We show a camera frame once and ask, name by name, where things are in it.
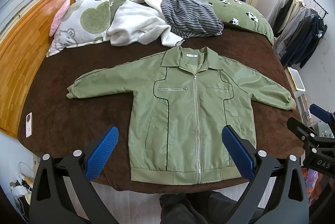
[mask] green blanket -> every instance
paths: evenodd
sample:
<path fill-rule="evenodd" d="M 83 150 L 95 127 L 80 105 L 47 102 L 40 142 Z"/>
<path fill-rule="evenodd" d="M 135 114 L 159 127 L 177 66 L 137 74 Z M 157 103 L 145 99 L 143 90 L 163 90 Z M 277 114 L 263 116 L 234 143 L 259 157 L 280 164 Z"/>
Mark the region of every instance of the green blanket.
<path fill-rule="evenodd" d="M 111 6 L 111 21 L 116 10 L 126 0 L 114 0 Z M 225 24 L 233 24 L 239 28 L 265 35 L 273 45 L 273 32 L 270 24 L 254 7 L 239 0 L 204 0 L 213 5 L 217 17 Z"/>

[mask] jacket collar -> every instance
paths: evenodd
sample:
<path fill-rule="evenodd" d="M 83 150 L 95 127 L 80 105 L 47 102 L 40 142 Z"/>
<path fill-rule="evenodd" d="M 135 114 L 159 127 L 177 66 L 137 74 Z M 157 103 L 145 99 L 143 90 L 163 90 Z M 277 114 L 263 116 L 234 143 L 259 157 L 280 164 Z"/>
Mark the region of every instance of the jacket collar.
<path fill-rule="evenodd" d="M 162 67 L 178 67 L 180 66 L 181 53 L 186 53 L 190 48 L 183 48 L 180 45 L 166 51 L 161 66 Z M 207 63 L 208 68 L 215 70 L 223 70 L 219 60 L 219 55 L 209 47 L 204 47 L 198 50 L 200 53 L 207 53 L 204 63 Z"/>

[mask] jacket sleeve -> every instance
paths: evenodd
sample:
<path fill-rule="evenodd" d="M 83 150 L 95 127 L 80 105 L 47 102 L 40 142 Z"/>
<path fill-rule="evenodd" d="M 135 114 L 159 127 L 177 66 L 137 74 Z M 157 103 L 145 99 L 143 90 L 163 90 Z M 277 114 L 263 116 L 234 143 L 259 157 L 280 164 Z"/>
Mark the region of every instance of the jacket sleeve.
<path fill-rule="evenodd" d="M 146 57 L 109 69 L 99 69 L 76 79 L 68 89 L 68 98 L 88 98 L 133 92 L 148 83 L 161 69 L 161 55 Z"/>
<path fill-rule="evenodd" d="M 290 92 L 277 82 L 237 61 L 225 58 L 223 62 L 228 68 L 225 73 L 251 100 L 284 110 L 295 109 L 296 103 Z"/>

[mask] light wood floor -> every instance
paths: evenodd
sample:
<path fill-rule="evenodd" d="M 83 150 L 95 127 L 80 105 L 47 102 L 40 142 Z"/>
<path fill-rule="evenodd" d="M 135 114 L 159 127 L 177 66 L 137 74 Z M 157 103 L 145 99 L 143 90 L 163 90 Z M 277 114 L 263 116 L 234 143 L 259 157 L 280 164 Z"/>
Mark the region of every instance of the light wood floor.
<path fill-rule="evenodd" d="M 65 177 L 66 187 L 70 198 L 81 217 L 87 218 L 77 195 L 73 189 L 71 181 Z M 263 198 L 259 203 L 259 207 L 265 208 L 270 197 L 271 190 L 274 185 L 275 178 L 269 180 L 268 186 L 264 192 Z M 160 223 L 160 194 L 143 194 L 132 191 L 115 191 L 112 187 L 94 183 L 92 185 L 99 197 L 113 214 L 120 224 L 159 224 Z M 238 200 L 243 191 L 247 187 L 247 183 L 217 190 L 225 196 Z"/>

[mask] fluffy white garment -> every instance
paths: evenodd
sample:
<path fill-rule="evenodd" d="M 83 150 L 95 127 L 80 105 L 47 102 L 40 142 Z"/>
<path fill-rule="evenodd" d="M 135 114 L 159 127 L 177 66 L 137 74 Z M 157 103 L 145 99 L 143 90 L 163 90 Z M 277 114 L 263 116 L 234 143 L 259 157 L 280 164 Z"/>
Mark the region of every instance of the fluffy white garment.
<path fill-rule="evenodd" d="M 184 39 L 171 32 L 160 8 L 161 0 L 127 0 L 114 16 L 107 34 L 111 44 L 125 46 L 133 42 L 149 44 L 161 36 L 162 45 L 175 47 Z"/>

